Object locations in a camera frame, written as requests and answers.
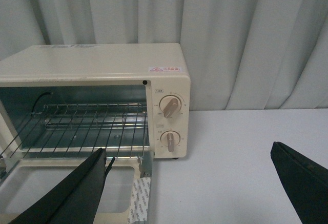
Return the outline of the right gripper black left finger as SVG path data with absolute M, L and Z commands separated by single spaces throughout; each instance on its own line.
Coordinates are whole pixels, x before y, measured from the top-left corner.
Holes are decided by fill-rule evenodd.
M 11 223 L 93 223 L 106 177 L 100 148 Z

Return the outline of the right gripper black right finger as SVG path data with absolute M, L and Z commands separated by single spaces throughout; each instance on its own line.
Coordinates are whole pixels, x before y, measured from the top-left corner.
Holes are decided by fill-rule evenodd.
M 270 155 L 301 222 L 327 223 L 327 169 L 277 141 Z

